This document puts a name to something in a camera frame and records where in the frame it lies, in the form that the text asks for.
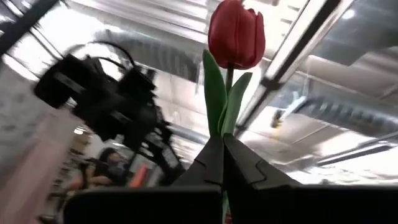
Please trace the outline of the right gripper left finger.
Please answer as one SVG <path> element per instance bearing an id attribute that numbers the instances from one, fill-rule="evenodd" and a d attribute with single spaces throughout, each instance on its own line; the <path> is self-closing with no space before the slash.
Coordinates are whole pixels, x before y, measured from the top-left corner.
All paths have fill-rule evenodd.
<path id="1" fill-rule="evenodd" d="M 64 224 L 221 224 L 224 144 L 212 136 L 168 187 L 107 187 L 72 197 Z"/>

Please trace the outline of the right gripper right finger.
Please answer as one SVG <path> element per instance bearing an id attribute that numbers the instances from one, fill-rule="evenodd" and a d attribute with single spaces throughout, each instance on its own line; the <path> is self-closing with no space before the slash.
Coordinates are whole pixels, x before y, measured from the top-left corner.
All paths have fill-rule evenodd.
<path id="1" fill-rule="evenodd" d="M 397 187 L 306 185 L 231 134 L 224 141 L 224 188 L 234 224 L 397 224 Z"/>

